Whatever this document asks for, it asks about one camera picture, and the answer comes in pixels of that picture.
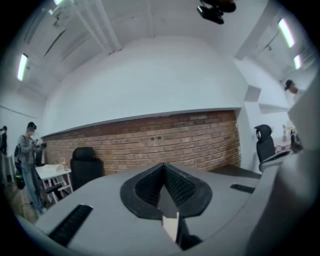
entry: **ceiling light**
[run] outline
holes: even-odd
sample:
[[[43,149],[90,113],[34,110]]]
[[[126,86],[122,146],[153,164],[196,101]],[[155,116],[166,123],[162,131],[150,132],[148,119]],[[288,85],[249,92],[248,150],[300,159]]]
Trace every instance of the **ceiling light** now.
[[[53,0],[53,1],[54,1],[55,5],[58,6],[58,5],[61,4],[61,2],[62,2],[63,0]]]
[[[284,18],[282,18],[278,24],[279,24],[279,27],[285,37],[286,42],[288,43],[289,47],[291,48],[292,46],[295,45],[295,40],[294,40],[294,37],[292,36],[292,33],[288,27],[286,20]]]
[[[22,81],[24,78],[27,61],[28,61],[28,56],[25,54],[22,54],[20,59],[19,69],[18,69],[18,76],[17,76],[17,78],[20,81]]]
[[[296,70],[301,68],[302,64],[301,64],[300,55],[297,55],[297,56],[294,57],[294,65],[295,65],[295,69]]]

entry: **ceiling-mounted camera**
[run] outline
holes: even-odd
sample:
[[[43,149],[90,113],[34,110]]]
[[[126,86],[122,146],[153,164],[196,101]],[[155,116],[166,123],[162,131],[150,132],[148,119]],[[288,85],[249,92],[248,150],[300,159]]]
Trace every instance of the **ceiling-mounted camera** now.
[[[233,13],[236,10],[234,0],[200,0],[202,5],[197,7],[202,18],[222,25],[224,13]]]

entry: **person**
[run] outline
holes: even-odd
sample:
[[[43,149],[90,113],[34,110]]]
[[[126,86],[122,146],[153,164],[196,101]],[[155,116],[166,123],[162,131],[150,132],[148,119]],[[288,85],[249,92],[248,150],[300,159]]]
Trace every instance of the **person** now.
[[[40,186],[35,166],[35,153],[40,149],[36,147],[35,142],[31,138],[35,134],[36,128],[37,126],[34,122],[29,122],[26,127],[26,133],[18,138],[17,145],[20,147],[18,159],[20,160],[27,196],[30,202],[32,202],[32,207],[37,215],[40,216],[47,210],[41,202]]]
[[[292,94],[294,94],[294,98],[293,98],[293,101],[296,103],[301,95],[304,93],[304,90],[302,89],[298,89],[296,87],[296,84],[292,81],[292,80],[287,80],[285,82],[285,87],[284,87],[284,90],[289,90],[289,92],[291,92]]]
[[[0,144],[0,152],[2,152],[5,156],[7,155],[7,130],[6,126],[0,129],[1,131],[1,144]]]

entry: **gray jacket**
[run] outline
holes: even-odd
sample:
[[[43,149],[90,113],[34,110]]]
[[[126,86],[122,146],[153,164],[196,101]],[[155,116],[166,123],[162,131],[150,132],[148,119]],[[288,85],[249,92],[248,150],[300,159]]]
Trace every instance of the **gray jacket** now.
[[[25,135],[21,135],[17,141],[17,145],[20,145],[21,153],[19,160],[21,161],[22,169],[28,169],[30,166],[35,166],[35,153],[39,150],[32,146],[33,140],[27,138]]]

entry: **cap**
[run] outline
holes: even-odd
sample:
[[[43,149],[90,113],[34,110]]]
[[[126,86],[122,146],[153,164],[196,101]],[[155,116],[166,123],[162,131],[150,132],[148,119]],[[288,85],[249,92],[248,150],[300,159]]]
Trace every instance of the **cap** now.
[[[34,122],[29,122],[28,125],[27,125],[27,127],[26,127],[26,130],[27,130],[28,132],[33,132],[33,131],[36,130],[36,129],[37,129],[37,126],[35,125]]]
[[[285,82],[285,87],[284,87],[284,90],[288,90],[290,88],[290,86],[293,84],[294,82],[292,80],[287,80]]]

